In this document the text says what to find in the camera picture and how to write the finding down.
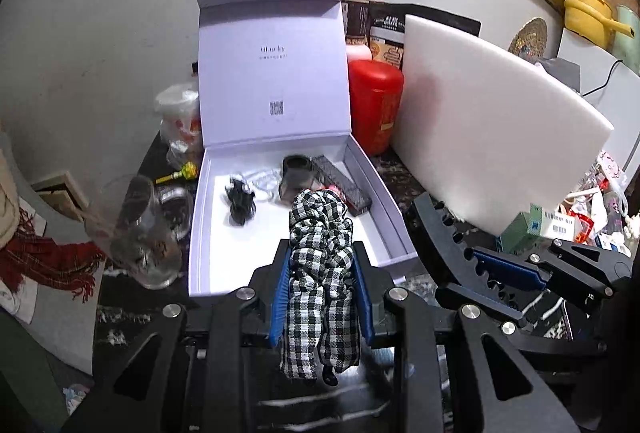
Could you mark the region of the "black white gingham scrunchie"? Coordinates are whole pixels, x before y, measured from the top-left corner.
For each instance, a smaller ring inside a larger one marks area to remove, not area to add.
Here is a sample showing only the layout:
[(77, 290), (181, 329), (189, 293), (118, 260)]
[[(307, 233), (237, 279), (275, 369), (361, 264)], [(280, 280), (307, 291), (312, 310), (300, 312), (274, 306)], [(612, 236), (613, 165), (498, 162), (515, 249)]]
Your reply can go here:
[(352, 284), (352, 220), (343, 200), (303, 190), (290, 211), (288, 317), (281, 369), (290, 379), (337, 376), (359, 363), (360, 339)]

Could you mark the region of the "black lace pearl hair bow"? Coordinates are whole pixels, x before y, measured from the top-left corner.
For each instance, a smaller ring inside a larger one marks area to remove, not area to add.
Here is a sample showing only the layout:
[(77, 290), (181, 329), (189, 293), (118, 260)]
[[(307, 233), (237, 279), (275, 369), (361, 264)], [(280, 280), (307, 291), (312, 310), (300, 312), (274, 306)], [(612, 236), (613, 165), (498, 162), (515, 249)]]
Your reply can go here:
[(244, 226), (255, 214), (255, 193), (242, 179), (230, 178), (226, 186), (231, 221)]

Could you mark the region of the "clear acrylic hair clip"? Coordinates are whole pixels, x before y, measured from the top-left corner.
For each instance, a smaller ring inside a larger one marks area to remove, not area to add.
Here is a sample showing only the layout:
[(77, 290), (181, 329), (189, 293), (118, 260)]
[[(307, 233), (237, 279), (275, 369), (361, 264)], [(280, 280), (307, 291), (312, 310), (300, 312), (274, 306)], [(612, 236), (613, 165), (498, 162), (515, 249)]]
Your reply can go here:
[(279, 186), (282, 180), (279, 169), (262, 169), (234, 175), (242, 181), (250, 192), (253, 192), (256, 202), (271, 202), (279, 196)]

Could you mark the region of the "green white small carton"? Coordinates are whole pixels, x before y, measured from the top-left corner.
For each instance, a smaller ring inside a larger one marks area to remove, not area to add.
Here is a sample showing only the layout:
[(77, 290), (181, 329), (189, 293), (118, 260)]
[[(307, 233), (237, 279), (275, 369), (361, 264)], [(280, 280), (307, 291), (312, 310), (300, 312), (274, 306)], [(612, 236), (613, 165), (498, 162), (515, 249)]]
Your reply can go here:
[(545, 240), (573, 241), (575, 231), (574, 216), (530, 205), (529, 210), (518, 213), (499, 236), (498, 250), (519, 255), (535, 249)]

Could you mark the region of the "white foam board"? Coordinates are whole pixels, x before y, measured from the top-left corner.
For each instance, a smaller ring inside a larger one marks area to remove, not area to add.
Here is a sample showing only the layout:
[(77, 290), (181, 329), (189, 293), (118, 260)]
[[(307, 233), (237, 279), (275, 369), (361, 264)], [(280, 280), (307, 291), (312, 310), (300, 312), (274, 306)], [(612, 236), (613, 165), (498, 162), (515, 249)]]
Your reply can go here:
[(409, 15), (393, 149), (459, 219), (498, 236), (553, 209), (596, 161), (613, 124), (542, 68)]

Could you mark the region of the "yellow lollipop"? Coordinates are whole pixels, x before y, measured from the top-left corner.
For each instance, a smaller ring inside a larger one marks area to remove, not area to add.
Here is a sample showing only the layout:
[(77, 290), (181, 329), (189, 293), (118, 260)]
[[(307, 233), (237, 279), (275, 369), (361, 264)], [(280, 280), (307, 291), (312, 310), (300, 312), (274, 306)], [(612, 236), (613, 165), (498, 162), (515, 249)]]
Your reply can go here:
[(156, 185), (160, 185), (160, 184), (164, 184), (164, 183), (175, 181), (175, 180), (192, 181), (192, 180), (195, 180), (197, 177), (198, 177), (198, 166), (193, 162), (187, 162), (186, 164), (183, 164), (183, 166), (178, 171), (172, 172), (168, 175), (161, 176), (160, 178), (156, 179), (154, 183)]

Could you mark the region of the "clear glass mug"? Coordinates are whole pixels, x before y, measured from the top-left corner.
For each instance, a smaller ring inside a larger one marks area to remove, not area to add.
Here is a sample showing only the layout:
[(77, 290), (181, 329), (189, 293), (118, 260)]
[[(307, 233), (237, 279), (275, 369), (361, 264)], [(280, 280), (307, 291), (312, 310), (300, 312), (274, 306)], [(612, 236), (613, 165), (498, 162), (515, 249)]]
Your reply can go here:
[(191, 231), (193, 197), (182, 186), (156, 188), (144, 175), (105, 184), (84, 213), (85, 230), (117, 266), (149, 290), (170, 286), (182, 268), (179, 242)]

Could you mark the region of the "red plastic canister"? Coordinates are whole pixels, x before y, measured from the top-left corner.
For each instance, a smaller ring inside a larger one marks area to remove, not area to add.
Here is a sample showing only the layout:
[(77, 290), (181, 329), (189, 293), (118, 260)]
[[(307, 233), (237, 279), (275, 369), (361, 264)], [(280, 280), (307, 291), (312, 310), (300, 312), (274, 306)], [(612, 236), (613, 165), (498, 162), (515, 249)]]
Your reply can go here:
[(405, 77), (392, 65), (376, 60), (348, 64), (352, 135), (368, 156), (390, 146)]

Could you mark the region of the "red plaid scarf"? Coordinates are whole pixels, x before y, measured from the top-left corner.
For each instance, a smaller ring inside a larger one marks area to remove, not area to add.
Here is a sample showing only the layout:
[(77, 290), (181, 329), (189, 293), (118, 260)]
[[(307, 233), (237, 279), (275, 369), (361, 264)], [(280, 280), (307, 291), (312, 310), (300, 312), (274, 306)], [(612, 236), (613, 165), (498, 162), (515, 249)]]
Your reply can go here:
[(20, 209), (12, 238), (1, 246), (1, 280), (17, 293), (26, 278), (56, 290), (68, 291), (86, 303), (94, 294), (94, 273), (105, 254), (92, 242), (59, 245), (37, 236), (32, 217)]

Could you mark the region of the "plastic cup in bag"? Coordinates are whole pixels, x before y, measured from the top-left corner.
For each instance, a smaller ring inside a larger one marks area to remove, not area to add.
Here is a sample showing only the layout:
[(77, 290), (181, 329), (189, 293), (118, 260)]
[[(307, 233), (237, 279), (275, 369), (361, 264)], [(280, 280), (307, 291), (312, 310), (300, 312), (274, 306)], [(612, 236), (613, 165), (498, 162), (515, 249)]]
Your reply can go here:
[(154, 100), (160, 116), (160, 139), (168, 146), (166, 159), (179, 170), (188, 162), (200, 166), (204, 155), (198, 83), (178, 83)]

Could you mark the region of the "woven round decoration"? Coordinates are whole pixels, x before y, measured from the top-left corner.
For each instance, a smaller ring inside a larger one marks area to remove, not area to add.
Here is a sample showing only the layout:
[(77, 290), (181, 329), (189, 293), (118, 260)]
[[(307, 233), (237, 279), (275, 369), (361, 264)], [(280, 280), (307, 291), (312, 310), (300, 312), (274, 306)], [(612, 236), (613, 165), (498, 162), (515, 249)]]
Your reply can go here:
[(513, 37), (508, 52), (535, 63), (544, 56), (548, 43), (548, 26), (544, 19), (535, 17)]

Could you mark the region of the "pink bottle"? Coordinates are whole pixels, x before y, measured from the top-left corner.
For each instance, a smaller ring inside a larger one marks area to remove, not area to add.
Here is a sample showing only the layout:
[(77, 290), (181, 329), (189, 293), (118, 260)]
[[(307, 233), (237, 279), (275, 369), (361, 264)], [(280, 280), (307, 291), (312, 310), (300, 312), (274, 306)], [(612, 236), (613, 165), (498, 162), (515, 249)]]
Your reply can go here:
[(346, 56), (349, 63), (357, 60), (372, 60), (372, 53), (366, 44), (346, 45)]

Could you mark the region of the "beige fleece blanket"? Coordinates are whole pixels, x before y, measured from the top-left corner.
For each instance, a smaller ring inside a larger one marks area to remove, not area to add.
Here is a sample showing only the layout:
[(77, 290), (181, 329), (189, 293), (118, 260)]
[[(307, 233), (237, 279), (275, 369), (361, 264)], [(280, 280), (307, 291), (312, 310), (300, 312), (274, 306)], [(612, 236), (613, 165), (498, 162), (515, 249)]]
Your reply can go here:
[(8, 161), (0, 153), (0, 248), (13, 238), (20, 224), (20, 197)]

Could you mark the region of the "brown-label clear jar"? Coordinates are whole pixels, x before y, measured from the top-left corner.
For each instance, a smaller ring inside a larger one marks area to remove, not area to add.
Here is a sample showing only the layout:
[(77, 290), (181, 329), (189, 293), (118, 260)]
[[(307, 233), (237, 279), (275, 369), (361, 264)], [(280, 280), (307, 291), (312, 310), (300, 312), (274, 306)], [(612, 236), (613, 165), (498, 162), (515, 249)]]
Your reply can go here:
[(343, 22), (347, 44), (368, 44), (369, 0), (343, 0)]

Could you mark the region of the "leaning wooden picture frame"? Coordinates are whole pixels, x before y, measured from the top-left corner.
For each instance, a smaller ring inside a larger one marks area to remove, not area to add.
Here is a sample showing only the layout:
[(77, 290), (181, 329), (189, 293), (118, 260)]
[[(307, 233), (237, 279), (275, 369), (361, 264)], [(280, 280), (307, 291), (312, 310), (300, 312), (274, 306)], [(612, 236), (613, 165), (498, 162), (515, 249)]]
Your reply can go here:
[(77, 222), (84, 220), (89, 200), (70, 172), (62, 171), (51, 174), (30, 184), (30, 187), (47, 205), (62, 216)]

